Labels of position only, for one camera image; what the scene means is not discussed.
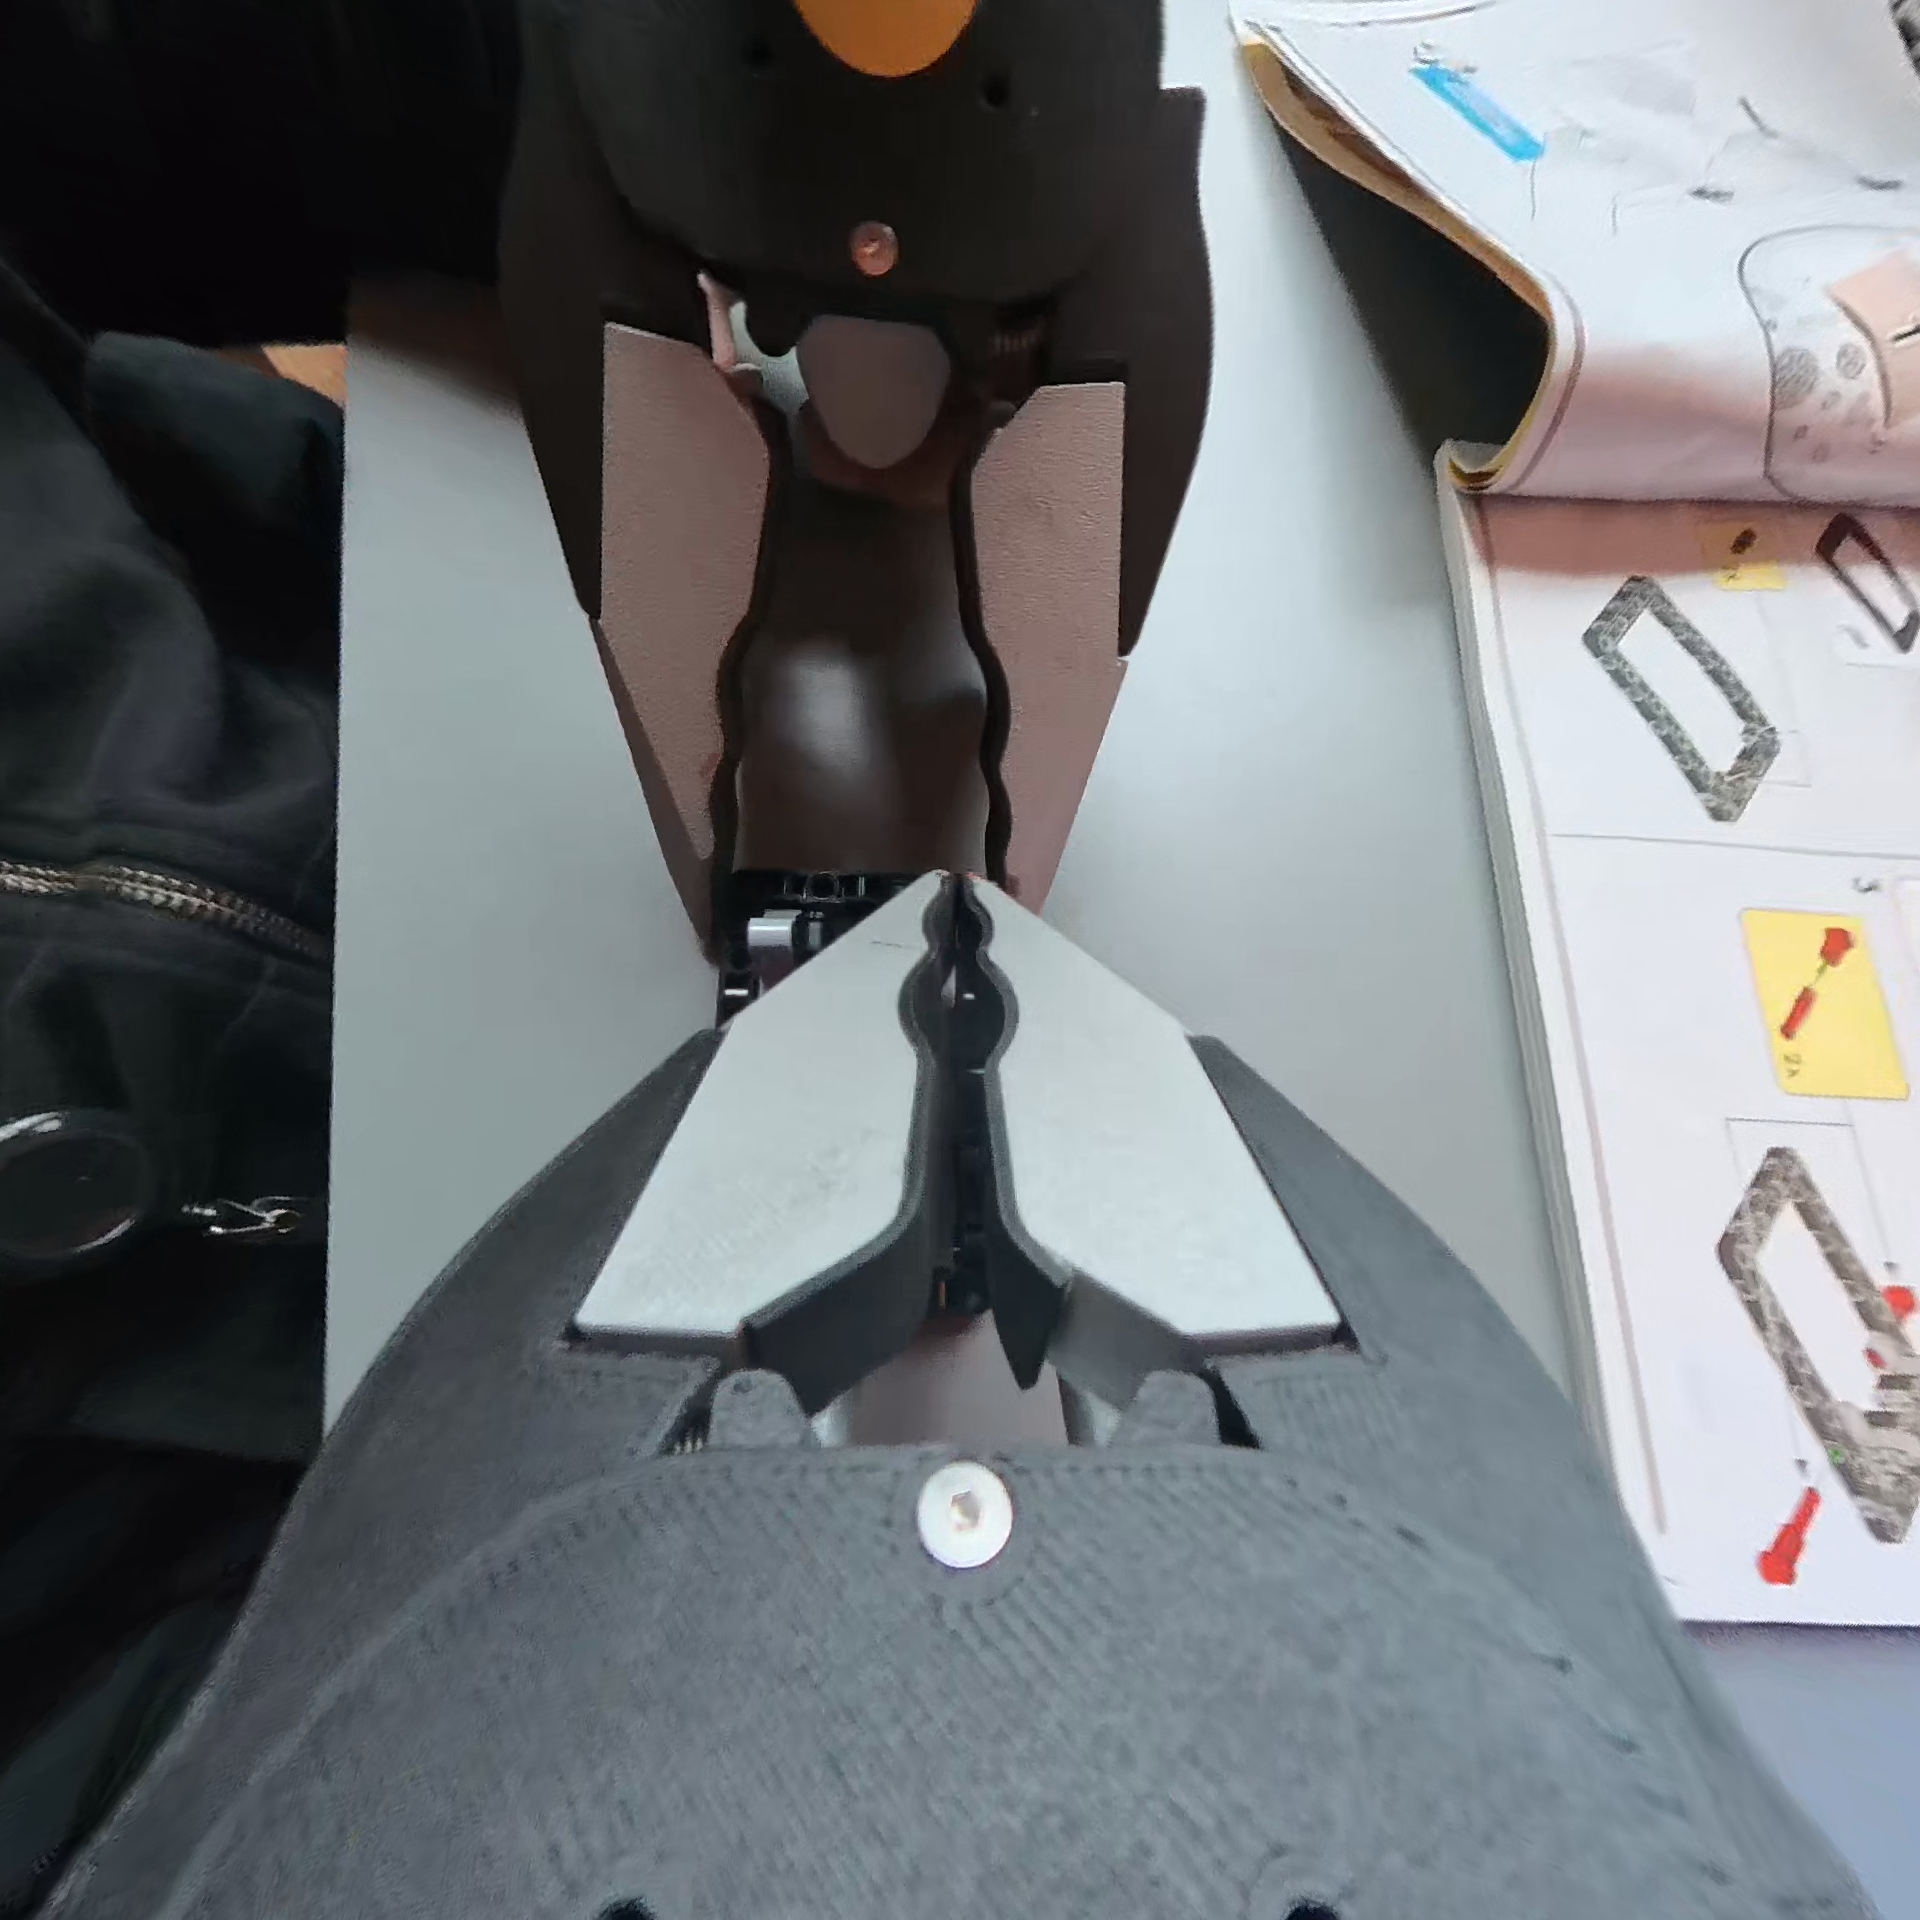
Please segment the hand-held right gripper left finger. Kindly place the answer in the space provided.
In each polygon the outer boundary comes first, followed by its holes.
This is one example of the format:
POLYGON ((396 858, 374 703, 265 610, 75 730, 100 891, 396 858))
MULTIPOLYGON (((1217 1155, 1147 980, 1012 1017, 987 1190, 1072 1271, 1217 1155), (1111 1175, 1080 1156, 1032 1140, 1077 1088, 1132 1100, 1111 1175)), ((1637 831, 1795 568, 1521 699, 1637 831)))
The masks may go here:
POLYGON ((908 884, 737 1014, 572 1320, 820 1414, 920 1326, 948 1248, 952 876, 908 884))

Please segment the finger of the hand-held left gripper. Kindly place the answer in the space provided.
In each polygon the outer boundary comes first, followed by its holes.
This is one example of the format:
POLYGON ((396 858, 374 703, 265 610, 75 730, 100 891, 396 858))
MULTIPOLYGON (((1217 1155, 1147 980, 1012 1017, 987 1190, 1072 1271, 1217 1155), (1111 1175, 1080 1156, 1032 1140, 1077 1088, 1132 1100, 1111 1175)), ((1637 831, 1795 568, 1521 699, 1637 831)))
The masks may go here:
POLYGON ((705 955, 718 950, 728 671, 759 585, 775 418, 757 369, 604 328, 592 639, 664 876, 705 955))
POLYGON ((1041 907, 1112 720, 1125 388, 1041 386, 967 478, 969 639, 987 687, 984 874, 1041 907))

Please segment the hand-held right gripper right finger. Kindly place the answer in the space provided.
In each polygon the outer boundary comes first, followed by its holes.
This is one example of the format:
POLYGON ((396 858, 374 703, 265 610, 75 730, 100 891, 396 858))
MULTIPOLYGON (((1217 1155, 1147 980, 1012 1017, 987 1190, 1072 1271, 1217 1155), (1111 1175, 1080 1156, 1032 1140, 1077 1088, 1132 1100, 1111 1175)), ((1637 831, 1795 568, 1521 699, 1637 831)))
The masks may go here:
POLYGON ((1342 1338, 1302 1236, 1183 1025, 984 880, 956 884, 969 1250, 1019 1386, 1342 1338))

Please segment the black rectangular lego frame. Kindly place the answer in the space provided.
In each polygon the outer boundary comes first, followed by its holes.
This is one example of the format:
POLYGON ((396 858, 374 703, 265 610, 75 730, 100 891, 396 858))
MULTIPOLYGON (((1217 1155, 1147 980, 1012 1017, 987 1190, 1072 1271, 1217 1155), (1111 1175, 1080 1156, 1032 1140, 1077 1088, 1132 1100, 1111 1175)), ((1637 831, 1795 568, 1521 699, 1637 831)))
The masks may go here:
MULTIPOLYGON (((750 918, 779 906, 819 912, 825 921, 822 946, 814 953, 819 955, 891 903, 911 879, 911 874, 899 872, 733 872, 716 880, 710 891, 716 930, 713 1025, 727 1027, 783 979, 761 980, 750 969, 744 950, 750 918)), ((947 1123, 944 1153, 950 1178, 948 1210, 944 1236, 935 1244, 927 1302, 927 1316, 936 1322, 976 1316, 989 1306, 976 1121, 952 1115, 947 1123)))

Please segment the lego instruction booklet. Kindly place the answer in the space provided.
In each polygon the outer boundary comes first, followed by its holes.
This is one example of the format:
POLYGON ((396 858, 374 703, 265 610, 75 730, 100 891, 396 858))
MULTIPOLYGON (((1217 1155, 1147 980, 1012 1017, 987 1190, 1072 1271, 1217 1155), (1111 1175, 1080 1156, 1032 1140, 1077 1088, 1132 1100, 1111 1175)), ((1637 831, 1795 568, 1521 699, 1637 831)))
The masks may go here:
POLYGON ((1915 1628, 1915 4, 1257 4, 1540 343, 1437 520, 1576 1392, 1672 1611, 1915 1628))

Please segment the person's black jacket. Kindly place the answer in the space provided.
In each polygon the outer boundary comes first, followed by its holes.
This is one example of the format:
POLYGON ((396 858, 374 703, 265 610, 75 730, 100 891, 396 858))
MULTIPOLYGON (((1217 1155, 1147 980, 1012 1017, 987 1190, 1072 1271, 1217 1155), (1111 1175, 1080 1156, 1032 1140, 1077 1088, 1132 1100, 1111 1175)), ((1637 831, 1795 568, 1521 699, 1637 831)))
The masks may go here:
POLYGON ((319 1446, 344 407, 486 283, 516 4, 1 8, 4 1915, 319 1446))

